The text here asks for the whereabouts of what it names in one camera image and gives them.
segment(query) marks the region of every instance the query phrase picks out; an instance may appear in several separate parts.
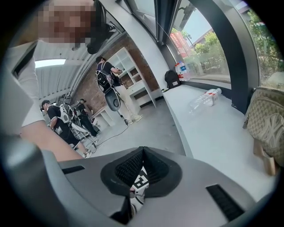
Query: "monogram handbag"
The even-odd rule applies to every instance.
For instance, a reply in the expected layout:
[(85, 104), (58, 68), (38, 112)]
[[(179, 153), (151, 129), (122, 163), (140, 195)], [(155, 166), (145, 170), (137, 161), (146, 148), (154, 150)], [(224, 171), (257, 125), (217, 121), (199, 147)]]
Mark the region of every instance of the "monogram handbag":
[(267, 173), (275, 175), (274, 161), (284, 167), (284, 92), (258, 87), (246, 113), (243, 128), (254, 138), (254, 153), (264, 160)]

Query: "window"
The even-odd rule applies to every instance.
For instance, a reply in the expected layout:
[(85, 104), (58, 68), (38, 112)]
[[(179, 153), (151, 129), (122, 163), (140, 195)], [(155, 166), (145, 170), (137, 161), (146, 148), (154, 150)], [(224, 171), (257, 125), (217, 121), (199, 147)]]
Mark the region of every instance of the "window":
[(154, 0), (128, 0), (133, 13), (150, 29), (156, 37), (156, 17)]
[(228, 64), (219, 39), (205, 17), (182, 0), (170, 34), (175, 50), (193, 78), (230, 83)]
[(260, 66), (261, 86), (284, 90), (283, 56), (272, 34), (244, 1), (237, 4), (235, 9), (247, 24), (254, 41)]

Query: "plastic bottle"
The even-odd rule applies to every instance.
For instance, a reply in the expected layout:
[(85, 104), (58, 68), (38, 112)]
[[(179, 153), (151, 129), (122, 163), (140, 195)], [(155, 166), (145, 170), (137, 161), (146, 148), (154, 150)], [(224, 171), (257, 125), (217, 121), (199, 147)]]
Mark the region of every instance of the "plastic bottle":
[(181, 72), (184, 80), (188, 81), (189, 80), (189, 71), (186, 68), (185, 64), (183, 62), (179, 62), (178, 66), (180, 68), (180, 72)]
[(203, 95), (189, 103), (189, 113), (194, 114), (195, 112), (205, 108), (205, 106), (213, 106), (221, 93), (222, 90), (220, 88), (206, 91)]
[(181, 68), (180, 68), (180, 66), (179, 66), (179, 63), (177, 63), (177, 64), (175, 65), (175, 70), (176, 70), (176, 73), (178, 74), (179, 80), (180, 80), (180, 81), (183, 81), (183, 76), (182, 76), (182, 74), (181, 74)]

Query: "beige pants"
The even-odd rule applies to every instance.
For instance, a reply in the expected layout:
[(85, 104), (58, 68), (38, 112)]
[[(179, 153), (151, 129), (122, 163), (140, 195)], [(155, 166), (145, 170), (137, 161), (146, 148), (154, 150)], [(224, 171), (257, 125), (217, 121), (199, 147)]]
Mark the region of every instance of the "beige pants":
[(122, 99), (119, 112), (124, 116), (127, 120), (132, 120), (137, 118), (137, 112), (135, 110), (134, 104), (132, 99), (130, 98), (126, 88), (124, 85), (115, 87), (117, 92), (119, 93), (120, 98)]

